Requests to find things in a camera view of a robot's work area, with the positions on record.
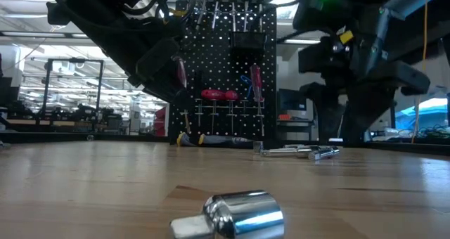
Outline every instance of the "wood grain surface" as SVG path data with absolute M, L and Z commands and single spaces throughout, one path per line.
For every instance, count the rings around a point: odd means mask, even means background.
M 310 162 L 166 143 L 14 145 L 0 152 L 0 238 L 167 238 L 215 193 L 264 189 L 286 238 L 450 238 L 447 157 L 342 149 Z

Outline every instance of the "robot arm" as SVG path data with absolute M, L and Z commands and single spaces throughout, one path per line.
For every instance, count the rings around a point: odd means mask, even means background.
M 341 125 L 344 141 L 357 143 L 393 104 L 398 88 L 406 96 L 428 91 L 430 80 L 424 73 L 399 60 L 388 61 L 383 52 L 390 20 L 404 20 L 424 4 L 425 0 L 300 0 L 293 27 L 329 31 L 321 43 L 299 52 L 299 71 L 321 73 L 326 82 L 300 89 L 316 105 L 321 142 L 337 137 Z M 345 109 L 338 103 L 340 94 L 347 94 Z
M 170 103 L 189 101 L 178 79 L 178 62 L 172 58 L 179 50 L 195 0 L 191 0 L 189 10 L 181 17 L 169 15 L 167 0 L 152 0 L 140 10 L 128 7 L 138 1 L 56 0 L 56 4 L 47 3 L 49 23 L 76 24 L 126 72 L 132 85 L 143 85 L 146 93 Z M 159 18 L 159 13 L 156 17 L 129 18 L 149 11 L 155 2 L 164 18 Z

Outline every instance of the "yellow label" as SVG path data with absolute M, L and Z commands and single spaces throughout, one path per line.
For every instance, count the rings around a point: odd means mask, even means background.
M 343 34 L 341 34 L 340 36 L 339 36 L 339 38 L 340 38 L 340 41 L 343 43 L 343 44 L 346 44 L 348 41 L 350 41 L 350 39 L 353 39 L 353 32 L 352 31 L 346 31 L 346 32 L 344 32 Z

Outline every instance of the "black pegboard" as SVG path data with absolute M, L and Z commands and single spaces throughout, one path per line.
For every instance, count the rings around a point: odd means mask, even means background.
M 236 29 L 243 31 L 244 4 L 235 4 Z M 188 79 L 188 91 L 194 100 L 194 74 L 196 70 L 203 71 L 203 88 L 218 89 L 221 91 L 234 90 L 240 100 L 233 103 L 233 131 L 231 131 L 231 117 L 229 114 L 229 102 L 217 101 L 218 116 L 214 118 L 214 132 L 212 132 L 212 108 L 203 108 L 200 127 L 198 126 L 198 107 L 188 112 L 191 127 L 191 136 L 207 134 L 221 136 L 239 136 L 250 139 L 271 139 L 276 137 L 276 11 L 267 13 L 263 18 L 263 32 L 267 35 L 265 54 L 261 56 L 246 53 L 245 55 L 233 55 L 230 47 L 230 32 L 233 30 L 233 17 L 231 15 L 231 3 L 220 4 L 221 15 L 216 19 L 212 29 L 214 17 L 214 3 L 207 3 L 207 13 L 204 14 L 202 24 L 197 33 L 192 27 L 186 28 L 186 36 L 183 39 L 184 49 L 180 56 L 184 59 L 186 76 Z M 257 4 L 250 4 L 247 16 L 247 28 L 253 22 L 258 11 Z M 260 117 L 257 117 L 257 103 L 253 101 L 253 93 L 246 102 L 247 117 L 243 116 L 244 97 L 248 93 L 248 86 L 240 80 L 241 75 L 250 78 L 250 66 L 257 62 L 261 67 L 262 95 L 265 99 L 262 103 L 264 115 L 264 137 L 261 132 Z M 212 101 L 202 101 L 203 106 L 212 106 Z M 181 132 L 186 132 L 184 111 L 174 105 L 170 105 L 169 137 L 174 140 Z

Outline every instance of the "orange cable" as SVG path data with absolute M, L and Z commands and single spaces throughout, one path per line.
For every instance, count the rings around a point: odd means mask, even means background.
M 428 45 L 428 0 L 425 0 L 425 17 L 423 18 L 423 55 L 422 55 L 422 71 L 426 73 L 427 70 L 427 45 Z M 417 135 L 417 130 L 419 126 L 419 105 L 420 105 L 420 95 L 416 101 L 416 123 L 414 124 L 414 132 L 411 143 L 414 143 L 414 139 Z

